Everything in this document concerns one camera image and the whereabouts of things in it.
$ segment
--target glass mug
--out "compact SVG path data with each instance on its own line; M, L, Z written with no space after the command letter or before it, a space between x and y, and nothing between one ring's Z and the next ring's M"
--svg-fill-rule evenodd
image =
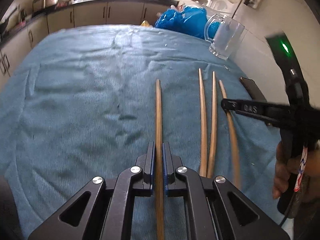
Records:
M209 26L215 21L219 21L220 26L213 39L211 39L209 38L208 30ZM231 19L226 15L222 17L218 14L214 14L205 24L204 39L211 42L209 51L212 54L227 60L236 48L243 30L244 26L234 19Z

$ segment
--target black countertop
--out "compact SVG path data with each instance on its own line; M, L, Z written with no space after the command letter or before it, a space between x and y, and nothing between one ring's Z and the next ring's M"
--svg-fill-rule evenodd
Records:
M28 25L30 25L32 22L37 20L38 18L54 13L56 11L64 10L66 8L69 8L71 6L78 6L81 5L85 2L101 2L102 0L75 0L72 4L69 4L65 7L58 7L56 8L55 6L48 7L46 9L43 9L41 11L36 12L33 17L26 22L25 25L21 27L14 27L13 30L10 30L9 32L5 33L3 35L3 38L0 40L0 49L12 38L14 37L19 31L23 30L26 28ZM104 0L105 2L113 2L113 1L121 1L121 2L143 2L143 3L153 3L153 4L159 4L159 5L166 5L166 6L177 6L178 1L175 0Z

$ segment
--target blue plastic bag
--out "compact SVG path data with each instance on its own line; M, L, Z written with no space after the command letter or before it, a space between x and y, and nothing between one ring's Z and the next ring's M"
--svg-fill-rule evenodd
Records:
M188 34L204 40L204 26L207 22L207 11L204 8L186 6L182 12L173 9L165 11L157 20L155 27ZM209 26L209 37L213 38L220 23Z

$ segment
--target kitchen cabinet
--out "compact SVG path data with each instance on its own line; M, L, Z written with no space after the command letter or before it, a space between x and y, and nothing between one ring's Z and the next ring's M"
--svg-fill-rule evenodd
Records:
M140 25L143 3L109 2L107 24Z
M1 57L10 76L31 51L28 29L24 28L12 37L2 48Z
M107 2L91 2L76 5L74 8L75 27L106 24L107 10Z
M57 12L48 14L49 34L57 32L61 29L74 28L73 6L68 6Z
M141 23L143 21L148 21L149 24L152 26L155 25L156 21L158 20L157 13L164 13L169 6L167 5L159 5L159 4L152 4L152 3L145 3L141 18Z
M34 48L40 41L49 35L47 17L41 16L28 25L28 35L31 47Z
M0 58L0 91L4 87L4 84L6 84L8 81L9 77L9 73L4 65L3 59Z

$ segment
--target green led indicator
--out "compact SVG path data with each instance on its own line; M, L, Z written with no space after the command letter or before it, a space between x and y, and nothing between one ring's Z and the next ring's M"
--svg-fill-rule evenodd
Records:
M284 47L285 51L289 53L288 47L283 42L282 42L282 46Z

